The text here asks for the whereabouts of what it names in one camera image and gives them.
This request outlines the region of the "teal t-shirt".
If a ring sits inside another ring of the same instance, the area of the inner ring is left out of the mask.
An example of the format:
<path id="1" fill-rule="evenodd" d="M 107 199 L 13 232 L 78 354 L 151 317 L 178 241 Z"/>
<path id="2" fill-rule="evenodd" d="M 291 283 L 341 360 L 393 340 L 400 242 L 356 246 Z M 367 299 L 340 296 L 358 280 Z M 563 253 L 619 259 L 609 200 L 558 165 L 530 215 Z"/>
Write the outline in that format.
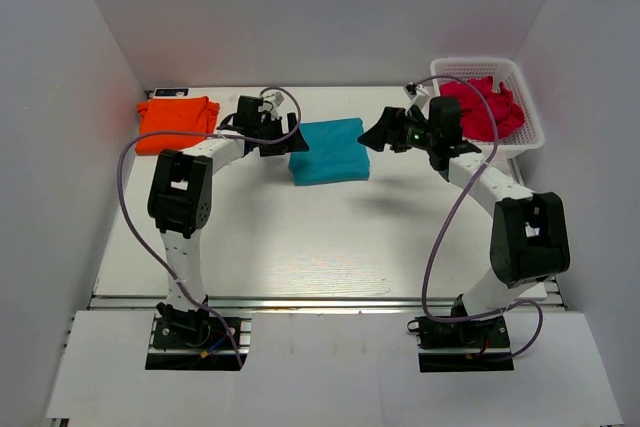
<path id="1" fill-rule="evenodd" d="M 369 156 L 358 142 L 364 133 L 361 118 L 303 123 L 300 130 L 309 150 L 290 155 L 288 167 L 295 186 L 369 179 Z"/>

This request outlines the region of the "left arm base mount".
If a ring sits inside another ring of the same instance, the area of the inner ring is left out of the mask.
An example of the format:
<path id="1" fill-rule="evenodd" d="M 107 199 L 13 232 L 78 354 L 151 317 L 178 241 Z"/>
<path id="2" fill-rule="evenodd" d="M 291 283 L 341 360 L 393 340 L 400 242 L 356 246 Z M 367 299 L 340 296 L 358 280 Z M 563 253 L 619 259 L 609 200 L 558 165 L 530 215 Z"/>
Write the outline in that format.
<path id="1" fill-rule="evenodd" d="M 248 321 L 219 320 L 209 312 L 156 305 L 145 369 L 148 371 L 238 372 L 247 359 Z"/>

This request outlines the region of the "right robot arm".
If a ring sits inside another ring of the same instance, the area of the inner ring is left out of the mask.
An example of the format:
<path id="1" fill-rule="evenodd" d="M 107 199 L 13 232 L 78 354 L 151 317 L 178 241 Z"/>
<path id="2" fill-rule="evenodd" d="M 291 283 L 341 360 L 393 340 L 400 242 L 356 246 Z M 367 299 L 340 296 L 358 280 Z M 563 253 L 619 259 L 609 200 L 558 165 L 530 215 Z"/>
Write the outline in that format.
<path id="1" fill-rule="evenodd" d="M 430 166 L 461 193 L 447 214 L 433 246 L 440 247 L 462 202 L 471 197 L 492 219 L 490 267 L 461 294 L 447 317 L 424 315 L 432 322 L 452 324 L 453 337 L 472 346 L 488 332 L 486 319 L 523 304 L 521 294 L 532 285 L 566 271 L 570 265 L 564 206 L 553 193 L 536 193 L 515 182 L 492 164 L 475 144 L 464 139 L 461 108 L 451 97 L 433 97 L 428 108 L 386 107 L 380 119 L 358 138 L 361 145 L 382 152 L 419 149 Z"/>

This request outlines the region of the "aluminium front rail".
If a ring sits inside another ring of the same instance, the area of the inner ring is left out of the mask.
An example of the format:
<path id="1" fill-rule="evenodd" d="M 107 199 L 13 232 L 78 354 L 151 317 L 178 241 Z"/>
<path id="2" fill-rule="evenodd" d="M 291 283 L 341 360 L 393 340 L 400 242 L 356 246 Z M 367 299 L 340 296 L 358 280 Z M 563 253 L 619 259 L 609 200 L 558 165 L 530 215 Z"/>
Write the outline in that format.
<path id="1" fill-rule="evenodd" d="M 88 310 L 155 310 L 158 296 L 93 295 Z M 418 297 L 209 297 L 215 310 L 334 311 L 391 310 L 422 311 Z"/>

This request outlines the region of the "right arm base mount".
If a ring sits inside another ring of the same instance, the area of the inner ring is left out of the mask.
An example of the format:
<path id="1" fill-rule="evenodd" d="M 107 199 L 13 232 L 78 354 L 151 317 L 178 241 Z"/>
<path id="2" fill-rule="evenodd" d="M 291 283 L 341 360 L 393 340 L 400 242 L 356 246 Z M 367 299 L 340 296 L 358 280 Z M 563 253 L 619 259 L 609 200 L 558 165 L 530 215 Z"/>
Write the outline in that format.
<path id="1" fill-rule="evenodd" d="M 465 323 L 437 323 L 421 316 L 409 321 L 407 330 L 417 337 L 421 373 L 514 370 L 502 316 Z"/>

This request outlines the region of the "orange folded t-shirt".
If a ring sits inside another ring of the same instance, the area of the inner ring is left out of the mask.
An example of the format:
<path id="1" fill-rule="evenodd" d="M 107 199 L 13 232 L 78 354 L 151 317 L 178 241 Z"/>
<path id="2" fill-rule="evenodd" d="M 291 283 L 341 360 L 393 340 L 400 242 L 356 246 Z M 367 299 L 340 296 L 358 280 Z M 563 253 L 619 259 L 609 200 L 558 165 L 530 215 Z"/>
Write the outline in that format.
<path id="1" fill-rule="evenodd" d="M 156 131 L 198 132 L 200 136 L 162 134 L 139 140 L 137 155 L 158 155 L 165 149 L 181 150 L 203 141 L 217 125 L 220 104 L 207 96 L 197 98 L 153 98 L 137 105 L 139 134 Z"/>

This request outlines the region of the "blue label sticker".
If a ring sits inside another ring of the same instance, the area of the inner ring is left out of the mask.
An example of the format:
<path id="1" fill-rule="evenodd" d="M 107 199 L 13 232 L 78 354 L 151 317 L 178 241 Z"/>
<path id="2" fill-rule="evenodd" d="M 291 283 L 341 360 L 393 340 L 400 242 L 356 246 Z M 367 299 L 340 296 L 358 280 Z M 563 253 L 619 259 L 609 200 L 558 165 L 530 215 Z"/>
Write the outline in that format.
<path id="1" fill-rule="evenodd" d="M 188 94 L 188 88 L 157 88 L 153 97 L 185 97 Z"/>

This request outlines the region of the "pink crumpled t-shirt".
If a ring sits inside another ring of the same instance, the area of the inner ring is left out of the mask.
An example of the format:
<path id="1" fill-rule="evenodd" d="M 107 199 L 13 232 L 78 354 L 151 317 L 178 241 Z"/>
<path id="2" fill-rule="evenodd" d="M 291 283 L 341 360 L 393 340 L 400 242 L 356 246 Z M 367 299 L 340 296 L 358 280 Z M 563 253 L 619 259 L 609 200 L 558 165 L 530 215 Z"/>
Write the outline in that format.
<path id="1" fill-rule="evenodd" d="M 503 82 L 497 90 L 494 89 L 493 82 L 492 76 L 469 80 L 488 103 L 496 123 L 498 139 L 501 140 L 525 124 L 525 113 L 515 101 L 513 92 Z M 452 81 L 441 86 L 440 95 L 455 98 L 459 102 L 465 137 L 482 142 L 495 140 L 486 106 L 474 91 L 460 82 Z"/>

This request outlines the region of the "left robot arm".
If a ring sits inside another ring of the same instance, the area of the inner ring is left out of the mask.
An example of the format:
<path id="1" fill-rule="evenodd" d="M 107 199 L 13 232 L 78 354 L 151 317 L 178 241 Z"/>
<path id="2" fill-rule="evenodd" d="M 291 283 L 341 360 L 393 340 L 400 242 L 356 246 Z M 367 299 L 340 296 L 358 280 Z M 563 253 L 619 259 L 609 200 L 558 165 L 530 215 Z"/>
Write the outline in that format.
<path id="1" fill-rule="evenodd" d="M 164 245 L 169 278 L 168 294 L 157 309 L 166 319 L 180 318 L 176 331 L 188 345 L 202 345 L 211 334 L 211 321 L 204 316 L 208 297 L 200 240 L 212 210 L 214 175 L 253 151 L 271 157 L 310 150 L 300 130 L 300 105 L 279 114 L 286 98 L 293 95 L 280 87 L 241 96 L 236 111 L 204 140 L 186 149 L 165 149 L 157 157 L 147 211 Z"/>

